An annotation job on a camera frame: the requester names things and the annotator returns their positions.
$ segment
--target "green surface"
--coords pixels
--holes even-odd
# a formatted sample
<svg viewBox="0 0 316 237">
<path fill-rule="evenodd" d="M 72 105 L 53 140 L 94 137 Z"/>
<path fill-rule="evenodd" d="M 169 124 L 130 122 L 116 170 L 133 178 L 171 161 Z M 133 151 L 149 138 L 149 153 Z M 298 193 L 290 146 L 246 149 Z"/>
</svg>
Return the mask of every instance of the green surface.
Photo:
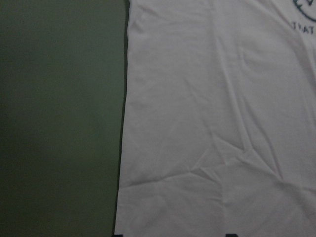
<svg viewBox="0 0 316 237">
<path fill-rule="evenodd" d="M 0 236 L 111 236 L 127 8 L 0 1 Z"/>
</svg>

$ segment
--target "dark green background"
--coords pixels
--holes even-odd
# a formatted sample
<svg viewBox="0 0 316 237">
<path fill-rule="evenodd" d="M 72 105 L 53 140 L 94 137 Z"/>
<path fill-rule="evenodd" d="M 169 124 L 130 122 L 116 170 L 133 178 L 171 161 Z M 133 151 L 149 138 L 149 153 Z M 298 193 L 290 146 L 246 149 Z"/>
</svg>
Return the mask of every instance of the dark green background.
<svg viewBox="0 0 316 237">
<path fill-rule="evenodd" d="M 0 236 L 110 237 L 125 0 L 0 0 Z"/>
</svg>

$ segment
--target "white fabric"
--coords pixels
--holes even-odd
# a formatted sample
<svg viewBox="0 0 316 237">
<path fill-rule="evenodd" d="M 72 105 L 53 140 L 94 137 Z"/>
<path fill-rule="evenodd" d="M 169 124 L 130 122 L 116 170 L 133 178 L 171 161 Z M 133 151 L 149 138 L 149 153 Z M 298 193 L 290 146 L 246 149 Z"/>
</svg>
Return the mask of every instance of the white fabric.
<svg viewBox="0 0 316 237">
<path fill-rule="evenodd" d="M 117 235 L 316 236 L 314 26 L 295 0 L 131 0 Z"/>
</svg>

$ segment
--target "circular graphic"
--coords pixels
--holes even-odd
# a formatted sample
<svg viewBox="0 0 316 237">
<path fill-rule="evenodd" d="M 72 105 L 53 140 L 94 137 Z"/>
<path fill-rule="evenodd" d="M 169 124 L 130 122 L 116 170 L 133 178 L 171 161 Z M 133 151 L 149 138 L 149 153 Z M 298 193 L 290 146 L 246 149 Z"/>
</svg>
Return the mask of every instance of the circular graphic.
<svg viewBox="0 0 316 237">
<path fill-rule="evenodd" d="M 293 0 L 297 9 L 309 20 L 316 22 L 316 0 Z"/>
</svg>

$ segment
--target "cloth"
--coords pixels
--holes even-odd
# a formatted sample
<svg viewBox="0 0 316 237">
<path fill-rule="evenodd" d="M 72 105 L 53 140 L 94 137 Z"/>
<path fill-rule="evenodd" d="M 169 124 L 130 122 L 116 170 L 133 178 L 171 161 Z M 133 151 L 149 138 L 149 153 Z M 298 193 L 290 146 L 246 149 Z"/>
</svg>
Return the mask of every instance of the cloth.
<svg viewBox="0 0 316 237">
<path fill-rule="evenodd" d="M 315 237 L 316 2 L 130 3 L 115 233 Z"/>
</svg>

